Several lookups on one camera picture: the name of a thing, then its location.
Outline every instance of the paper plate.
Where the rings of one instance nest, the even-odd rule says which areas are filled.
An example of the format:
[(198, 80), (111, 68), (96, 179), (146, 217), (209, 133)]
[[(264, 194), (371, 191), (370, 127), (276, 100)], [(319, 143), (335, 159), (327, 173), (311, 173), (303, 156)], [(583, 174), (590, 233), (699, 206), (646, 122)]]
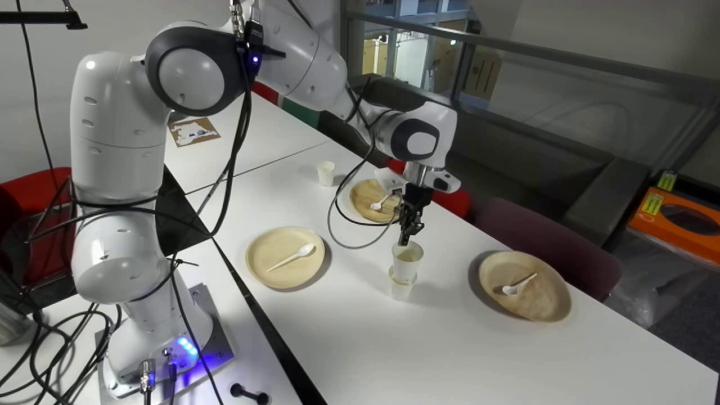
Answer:
[[(315, 242), (315, 251), (302, 258), (295, 258), (276, 270), (271, 270), (275, 263), (295, 254), (302, 244)], [(247, 251), (246, 263), (250, 272), (273, 290), (297, 290), (309, 286), (325, 270), (327, 248), (325, 241), (302, 227), (276, 227), (256, 235)]]
[[(536, 276), (515, 294), (504, 294), (502, 286)], [(559, 322), (570, 313), (570, 290), (562, 276), (538, 255), (524, 251), (496, 251), (478, 267), (478, 282), (484, 296), (509, 314), (531, 322)]]
[(391, 195), (382, 201), (381, 212), (371, 208), (371, 201), (382, 199), (384, 191), (379, 179), (362, 179), (351, 188), (351, 201), (356, 212), (374, 223), (389, 223), (397, 215), (397, 206), (400, 204), (398, 195)]

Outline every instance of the black cable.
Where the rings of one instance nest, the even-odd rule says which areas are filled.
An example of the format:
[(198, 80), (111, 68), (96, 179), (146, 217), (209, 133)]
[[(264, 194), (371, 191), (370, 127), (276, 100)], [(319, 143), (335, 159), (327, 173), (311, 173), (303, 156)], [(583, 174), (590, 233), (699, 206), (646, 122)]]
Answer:
[[(37, 326), (34, 336), (30, 341), (37, 341), (41, 334), (41, 326)], [(21, 365), (30, 357), (31, 352), (31, 344), (28, 344), (28, 348), (23, 350), (23, 356), (15, 360), (13, 367), (9, 367), (9, 371), (0, 377), (0, 386), (4, 386), (4, 383), (21, 368)]]
[(176, 365), (169, 365), (171, 368), (171, 383), (176, 385), (176, 377), (177, 377), (177, 367)]
[(31, 57), (31, 46), (30, 46), (30, 36), (28, 36), (24, 19), (21, 19), (21, 32), (23, 32), (23, 39), (24, 39), (24, 56), (28, 56), (28, 68), (30, 68), (31, 104), (34, 104), (34, 113), (37, 113), (37, 124), (39, 124), (39, 131), (41, 131), (41, 141), (43, 141), (43, 151), (46, 151), (46, 159), (48, 159), (51, 185), (58, 188), (58, 179), (54, 177), (54, 161), (51, 161), (51, 155), (50, 155), (48, 137), (46, 137), (41, 100), (39, 100), (41, 96), (39, 96), (37, 65), (34, 65), (34, 57)]
[(43, 208), (41, 217), (34, 223), (34, 227), (30, 230), (30, 235), (34, 235), (39, 232), (39, 227), (48, 221), (50, 212), (58, 204), (60, 194), (67, 188), (70, 177), (63, 179), (60, 187), (57, 187), (57, 191), (50, 197), (50, 204)]
[(78, 206), (94, 206), (94, 208), (124, 208), (124, 206), (140, 206), (146, 201), (158, 199), (158, 195), (132, 199), (132, 201), (122, 201), (122, 204), (104, 204), (104, 201), (90, 201), (90, 199), (76, 199)]
[(140, 296), (135, 296), (135, 298), (131, 298), (131, 302), (144, 302), (144, 298), (154, 296), (154, 294), (176, 275), (176, 270), (180, 267), (180, 263), (182, 263), (182, 261), (177, 261), (176, 254), (174, 254), (174, 258), (171, 258), (171, 270), (162, 276), (162, 281), (160, 281), (154, 290), (149, 290), (149, 293), (144, 293), (144, 294), (140, 294)]
[[(84, 327), (87, 326), (87, 322), (90, 322), (87, 311), (86, 311), (86, 313), (76, 313), (76, 314), (81, 314), (84, 318), (81, 318), (81, 323), (73, 330), (70, 336), (66, 334), (66, 344), (58, 348), (58, 352), (51, 357), (51, 361), (50, 361), (50, 367), (48, 367), (50, 371), (51, 371), (54, 365), (60, 365), (60, 360), (66, 357), (67, 348), (75, 344), (75, 339), (76, 339), (76, 336), (84, 333)], [(54, 327), (60, 330), (60, 326), (63, 326), (66, 322), (75, 318), (76, 314), (66, 316), (63, 322), (54, 323)], [(50, 334), (50, 333), (41, 334), (41, 339), (37, 341), (37, 350), (30, 356), (30, 371), (31, 371), (34, 379), (43, 386), (43, 392), (41, 392), (41, 395), (37, 397), (37, 403), (41, 403), (46, 394), (50, 394), (50, 395), (54, 395), (57, 399), (60, 399), (60, 394), (50, 386), (50, 375), (51, 375), (51, 374), (41, 375), (39, 368), (37, 368), (37, 352), (39, 352), (39, 348), (43, 345), (43, 341), (48, 339), (48, 334)]]
[(203, 350), (200, 350), (200, 344), (198, 344), (198, 339), (195, 339), (195, 333), (194, 333), (194, 327), (189, 326), (189, 318), (187, 318), (187, 314), (185, 314), (176, 276), (171, 276), (171, 286), (174, 286), (174, 293), (176, 293), (176, 302), (177, 302), (177, 311), (180, 311), (182, 323), (185, 323), (189, 336), (194, 339), (194, 345), (195, 345), (198, 352), (200, 352), (198, 357), (200, 357), (203, 368), (205, 368), (205, 374), (208, 374), (208, 379), (209, 379), (209, 385), (212, 385), (212, 389), (214, 389), (214, 394), (217, 394), (217, 397), (218, 397), (218, 405), (223, 405), (223, 397), (220, 397), (217, 377), (212, 375), (212, 371), (209, 371), (209, 367), (208, 367), (208, 361), (205, 361), (205, 356), (203, 356)]
[(90, 221), (90, 217), (96, 217), (96, 215), (105, 215), (105, 214), (120, 214), (120, 212), (138, 212), (138, 214), (162, 215), (162, 217), (169, 217), (169, 221), (174, 221), (174, 223), (177, 223), (177, 225), (191, 227), (194, 232), (208, 233), (208, 230), (203, 230), (203, 227), (198, 227), (195, 223), (189, 223), (189, 221), (185, 221), (185, 217), (180, 217), (180, 215), (171, 215), (171, 214), (164, 214), (164, 212), (158, 212), (158, 208), (146, 208), (146, 206), (132, 206), (132, 204), (129, 204), (129, 206), (111, 206), (111, 208), (105, 208), (105, 212), (90, 212), (90, 214), (84, 214), (84, 215), (75, 215), (75, 217), (70, 217), (70, 221), (63, 221), (63, 223), (58, 223), (58, 225), (54, 225), (54, 227), (48, 227), (48, 230), (39, 232), (37, 235), (28, 237), (24, 242), (46, 237), (46, 235), (50, 235), (50, 233), (54, 233), (54, 232), (58, 232), (58, 230), (63, 230), (63, 227), (76, 225), (76, 223), (84, 223), (84, 221)]
[[(96, 365), (104, 360), (104, 352), (109, 348), (109, 339), (111, 339), (111, 333), (115, 330), (113, 327), (113, 318), (96, 311), (100, 306), (96, 304), (90, 304), (87, 311), (84, 313), (75, 313), (75, 314), (67, 314), (66, 318), (57, 322), (54, 326), (46, 323), (41, 318), (41, 314), (37, 316), (39, 322), (39, 330), (46, 327), (43, 334), (39, 334), (37, 339), (31, 339), (30, 344), (30, 371), (31, 371), (31, 379), (15, 386), (15, 389), (9, 389), (9, 392), (2, 392), (0, 397), (4, 395), (13, 395), (31, 385), (41, 385), (43, 392), (39, 394), (37, 403), (41, 403), (46, 397), (46, 394), (54, 395), (57, 403), (73, 403), (73, 395), (76, 395), (81, 392), (81, 386), (86, 386), (87, 377), (93, 375), (93, 371), (96, 368)], [(70, 385), (70, 389), (66, 389), (63, 394), (57, 392), (51, 385), (50, 385), (50, 375), (51, 375), (51, 368), (58, 367), (58, 374), (63, 374), (63, 360), (67, 357), (67, 352), (75, 356), (75, 339), (84, 333), (84, 327), (87, 326), (90, 316), (104, 316), (105, 318), (105, 327), (104, 327), (104, 334), (94, 348), (94, 352), (90, 356), (90, 360), (86, 361), (86, 367), (81, 368), (78, 377)], [(63, 323), (76, 318), (76, 316), (84, 316), (73, 334), (67, 334), (66, 330), (60, 330)], [(57, 356), (51, 357), (51, 361), (43, 368), (43, 374), (39, 371), (37, 367), (37, 352), (41, 350), (43, 341), (50, 336), (50, 334), (60, 334), (63, 336), (63, 345), (57, 350)]]
[(295, 0), (288, 0), (288, 1), (295, 9), (295, 14), (300, 15), (300, 19), (303, 19), (309, 24), (309, 28), (315, 28), (313, 21), (309, 19), (309, 15), (295, 5)]
[[(375, 152), (375, 149), (379, 149), (379, 137), (375, 137), (375, 133), (371, 131), (371, 125), (374, 125), (379, 118), (375, 118), (374, 124), (367, 124), (367, 116), (364, 116), (362, 109), (361, 109), (361, 100), (362, 100), (364, 90), (370, 88), (370, 83), (371, 83), (371, 77), (367, 78), (367, 83), (364, 83), (364, 88), (362, 88), (362, 91), (361, 91), (357, 98), (354, 96), (351, 90), (348, 90), (348, 96), (354, 98), (354, 113), (351, 113), (351, 116), (354, 116), (354, 114), (361, 116), (361, 122), (364, 124), (371, 141), (370, 141), (367, 152), (361, 156), (361, 161), (340, 179), (340, 185), (338, 185), (338, 188), (335, 188), (335, 195), (334, 195), (334, 199), (331, 199), (331, 204), (329, 204), (329, 212), (327, 212), (327, 230), (329, 230), (331, 237), (334, 237), (338, 244), (342, 244), (344, 250), (364, 250), (364, 248), (379, 242), (379, 241), (387, 233), (389, 225), (397, 223), (397, 217), (389, 221), (389, 223), (356, 221), (356, 217), (351, 217), (348, 214), (344, 214), (342, 206), (340, 206), (340, 201), (338, 201), (338, 197), (340, 197), (340, 194), (344, 191), (344, 187), (356, 177), (356, 173), (367, 163), (370, 155)], [(361, 225), (361, 227), (384, 227), (384, 230), (382, 230), (375, 237), (371, 237), (371, 241), (367, 241), (367, 242), (348, 244), (348, 242), (340, 241), (338, 233), (334, 232), (334, 208), (335, 208), (344, 221), (348, 221), (348, 223), (354, 223), (354, 225)]]
[(75, 10), (75, 6), (70, 5), (70, 0), (63, 0), (63, 5), (66, 5), (67, 10)]
[(246, 69), (244, 62), (241, 62), (241, 78), (244, 78), (244, 86), (247, 88), (247, 91), (246, 91), (244, 104), (241, 104), (241, 116), (239, 116), (239, 125), (236, 125), (236, 133), (234, 133), (230, 159), (227, 159), (225, 168), (220, 171), (220, 174), (217, 177), (217, 182), (212, 185), (212, 188), (208, 191), (208, 195), (203, 197), (203, 201), (198, 206), (198, 214), (203, 214), (205, 204), (209, 201), (209, 197), (217, 194), (218, 185), (225, 177), (225, 182), (227, 182), (225, 197), (223, 197), (218, 223), (217, 223), (214, 232), (209, 232), (212, 235), (220, 230), (220, 225), (225, 221), (225, 212), (227, 212), (227, 201), (230, 201), (230, 194), (232, 194), (236, 156), (239, 156), (239, 151), (246, 143), (247, 127), (250, 127), (250, 116), (253, 116), (253, 91), (250, 91), (247, 69)]

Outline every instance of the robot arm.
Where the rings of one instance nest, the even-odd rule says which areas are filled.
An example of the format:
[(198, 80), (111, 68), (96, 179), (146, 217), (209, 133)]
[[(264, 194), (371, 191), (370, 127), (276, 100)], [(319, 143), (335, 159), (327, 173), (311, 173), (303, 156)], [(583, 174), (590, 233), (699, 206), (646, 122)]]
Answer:
[[(176, 24), (158, 34), (144, 56), (93, 54), (75, 77), (70, 100), (73, 182), (81, 214), (109, 204), (154, 208), (162, 185), (166, 114), (212, 114), (250, 90), (253, 78), (309, 108), (348, 108), (344, 61), (297, 18), (268, 0), (259, 21), (246, 21), (239, 5), (223, 28)], [(455, 137), (455, 113), (436, 104), (407, 109), (361, 104), (375, 131), (379, 146), (410, 161), (400, 242), (421, 230), (421, 208), (433, 188), (453, 191), (459, 182), (446, 173)], [(78, 294), (104, 304), (124, 304), (129, 318), (117, 327), (109, 361), (117, 379), (138, 377), (142, 365), (195, 361), (189, 330), (177, 314), (171, 275), (160, 251), (156, 217), (122, 208), (78, 223), (73, 276)], [(177, 298), (195, 330), (198, 345), (212, 334), (209, 314), (194, 304), (180, 276)]]

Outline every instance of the plastic cup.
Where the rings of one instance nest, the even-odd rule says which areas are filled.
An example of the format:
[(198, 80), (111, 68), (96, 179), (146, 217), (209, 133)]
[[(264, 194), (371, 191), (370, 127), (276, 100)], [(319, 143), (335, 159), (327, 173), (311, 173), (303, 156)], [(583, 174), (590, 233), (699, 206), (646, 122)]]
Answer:
[(318, 182), (325, 187), (334, 187), (335, 185), (335, 161), (319, 161), (318, 163)]
[(407, 302), (415, 282), (419, 281), (424, 248), (419, 242), (393, 244), (389, 264), (389, 294), (398, 302)]

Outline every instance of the red chair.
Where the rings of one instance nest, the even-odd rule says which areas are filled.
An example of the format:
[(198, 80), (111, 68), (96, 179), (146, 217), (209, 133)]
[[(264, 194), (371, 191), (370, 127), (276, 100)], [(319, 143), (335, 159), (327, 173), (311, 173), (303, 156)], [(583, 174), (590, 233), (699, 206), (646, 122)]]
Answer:
[(39, 232), (70, 217), (70, 194), (57, 194), (70, 179), (70, 165), (30, 173), (0, 185), (0, 237), (15, 279), (37, 288), (70, 275), (73, 227), (24, 244), (41, 214), (54, 201)]
[(567, 282), (599, 302), (605, 302), (621, 279), (621, 267), (612, 254), (515, 201), (493, 197), (478, 214), (475, 225), (504, 244), (553, 264)]

